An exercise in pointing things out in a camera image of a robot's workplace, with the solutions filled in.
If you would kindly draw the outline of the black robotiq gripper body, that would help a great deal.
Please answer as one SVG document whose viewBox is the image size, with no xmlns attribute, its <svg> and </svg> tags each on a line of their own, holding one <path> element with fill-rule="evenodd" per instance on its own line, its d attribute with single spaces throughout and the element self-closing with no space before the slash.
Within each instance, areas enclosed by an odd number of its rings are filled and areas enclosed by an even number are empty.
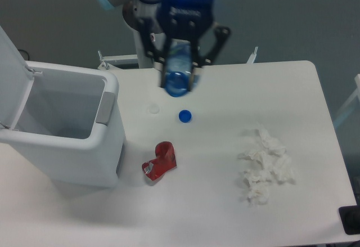
<svg viewBox="0 0 360 247">
<path fill-rule="evenodd" d="M 197 42 L 211 27 L 214 0 L 161 0 L 156 19 L 171 39 Z"/>
</svg>

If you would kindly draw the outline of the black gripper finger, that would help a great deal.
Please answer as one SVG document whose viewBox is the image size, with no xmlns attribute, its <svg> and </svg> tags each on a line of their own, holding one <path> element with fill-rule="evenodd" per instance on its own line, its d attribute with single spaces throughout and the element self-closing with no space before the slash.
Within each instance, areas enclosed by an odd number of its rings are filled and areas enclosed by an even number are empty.
<svg viewBox="0 0 360 247">
<path fill-rule="evenodd" d="M 162 50 L 155 47 L 150 37 L 150 26 L 152 20 L 145 17 L 137 19 L 138 31 L 143 44 L 145 56 L 153 59 L 155 62 L 160 64 L 160 87 L 165 87 L 167 82 L 167 58 L 172 44 L 172 39 L 165 36 L 165 41 Z"/>
<path fill-rule="evenodd" d="M 199 54 L 199 40 L 190 40 L 190 51 L 191 51 L 191 74 L 188 79 L 187 91 L 191 92 L 194 88 L 195 76 L 199 75 L 199 71 L 202 70 L 203 66 L 212 65 L 225 43 L 231 35 L 231 30 L 227 26 L 217 25 L 213 30 L 215 36 L 215 43 L 210 51 L 205 56 Z"/>
</svg>

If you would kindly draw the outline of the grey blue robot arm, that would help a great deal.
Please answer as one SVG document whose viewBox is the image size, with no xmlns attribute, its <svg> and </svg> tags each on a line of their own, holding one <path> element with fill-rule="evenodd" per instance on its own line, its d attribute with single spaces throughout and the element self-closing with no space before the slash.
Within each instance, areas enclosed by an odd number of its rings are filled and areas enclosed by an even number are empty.
<svg viewBox="0 0 360 247">
<path fill-rule="evenodd" d="M 160 73 L 160 87 L 173 97 L 191 92 L 203 66 L 219 55 L 230 28 L 214 22 L 214 0 L 98 0 L 122 7 L 133 31 L 138 65 Z"/>
</svg>

